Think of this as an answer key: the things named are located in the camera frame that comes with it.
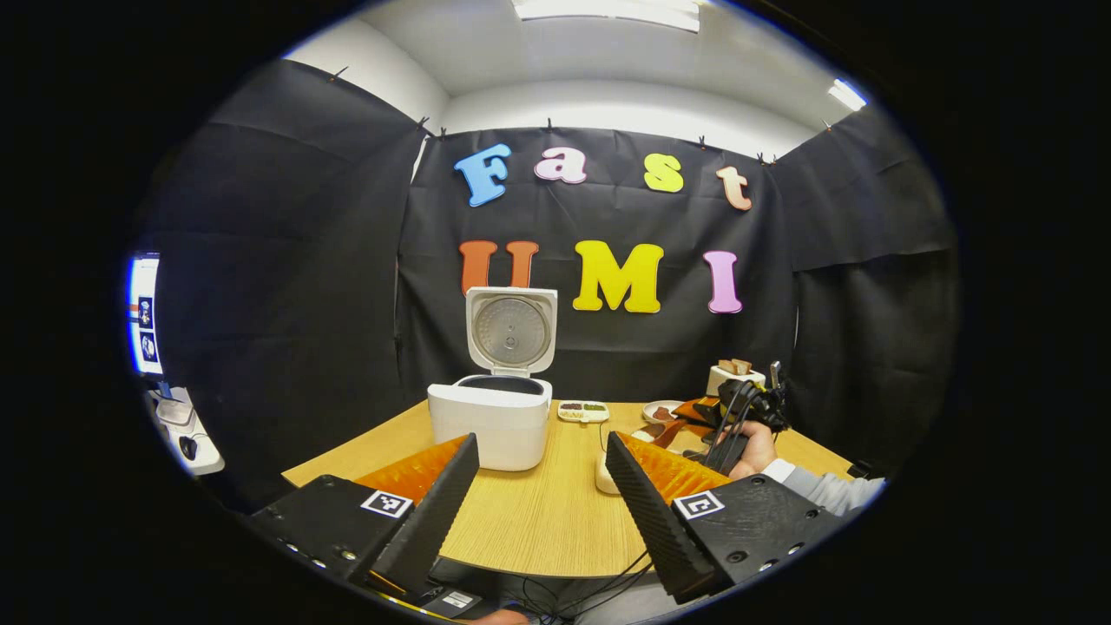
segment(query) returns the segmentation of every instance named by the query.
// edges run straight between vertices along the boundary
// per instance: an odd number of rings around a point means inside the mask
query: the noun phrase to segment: white rice cooker
[[[556,355],[552,289],[471,286],[467,291],[467,345],[490,374],[428,387],[436,443],[474,433],[479,466],[526,471],[544,455],[552,387],[531,374]]]

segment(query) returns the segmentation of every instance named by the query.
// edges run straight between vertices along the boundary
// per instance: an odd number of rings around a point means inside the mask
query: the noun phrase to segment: gray shirt sleeve
[[[832,473],[818,477],[799,466],[783,481],[783,486],[837,516],[871,502],[885,484],[883,478],[850,482]]]

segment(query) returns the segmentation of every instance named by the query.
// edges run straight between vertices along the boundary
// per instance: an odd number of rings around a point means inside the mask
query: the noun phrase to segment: colorful foam letter
[[[733,204],[733,208],[740,210],[748,210],[752,208],[752,200],[744,196],[744,187],[749,183],[749,179],[737,172],[735,167],[725,167],[718,170],[718,178],[721,178],[725,184],[725,199],[729,203]]]
[[[463,254],[463,294],[467,294],[471,286],[489,285],[490,256],[498,251],[498,243],[466,241],[459,245],[459,251]],[[513,272],[509,285],[529,288],[532,281],[532,254],[540,251],[540,245],[532,241],[513,241],[506,245],[506,251],[513,256]]]
[[[506,158],[510,153],[512,152],[509,145],[498,143],[456,163],[456,171],[463,172],[467,184],[471,188],[471,205],[482,205],[506,192],[506,187],[494,182],[491,178],[506,179],[509,170],[506,169],[506,161],[498,157]]]
[[[663,248],[640,243],[632,248],[620,269],[605,241],[579,241],[574,251],[582,256],[582,285],[579,296],[571,301],[575,310],[601,310],[602,300],[598,296],[598,286],[601,285],[610,310],[617,310],[621,298],[631,290],[625,310],[660,311],[660,302],[655,299],[655,272],[663,258]]]
[[[459,251],[463,254],[463,294],[471,290],[471,286],[488,285],[490,275],[490,255],[498,251],[498,243],[493,241],[464,241],[459,245]]]
[[[574,148],[548,148],[541,154],[544,160],[537,163],[533,171],[544,180],[562,180],[578,184],[587,179],[587,154]]]
[[[719,314],[740,312],[741,300],[737,299],[737,288],[733,285],[733,263],[737,262],[737,254],[731,251],[713,250],[703,253],[702,258],[710,263],[710,276],[713,279],[710,311]]]
[[[651,153],[644,157],[644,183],[657,191],[678,192],[683,188],[683,177],[679,174],[682,165],[679,159],[671,154]]]
[[[510,273],[509,285],[529,288],[532,281],[532,254],[540,251],[540,245],[532,241],[513,241],[506,245],[506,251],[513,256],[513,272]]]

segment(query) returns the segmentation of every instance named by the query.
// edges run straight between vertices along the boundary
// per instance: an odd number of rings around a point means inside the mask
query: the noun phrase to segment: computer monitor
[[[131,274],[128,280],[128,334],[136,371],[151,381],[164,382],[154,310],[158,259],[157,251],[143,251],[131,256]]]

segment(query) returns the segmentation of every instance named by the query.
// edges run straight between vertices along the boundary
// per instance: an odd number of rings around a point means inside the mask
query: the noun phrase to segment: small white dish
[[[592,410],[585,410],[588,404]],[[559,403],[559,406],[556,409],[556,415],[564,422],[593,424],[609,421],[610,410],[602,402],[567,400]]]
[[[652,402],[651,404],[644,404],[644,409],[641,411],[641,416],[643,416],[644,421],[650,424],[667,425],[671,422],[661,422],[660,420],[652,416],[655,414],[655,411],[660,409],[667,409],[668,412],[670,413],[682,405],[683,405],[682,402],[675,402],[674,400],[661,400],[659,402]]]

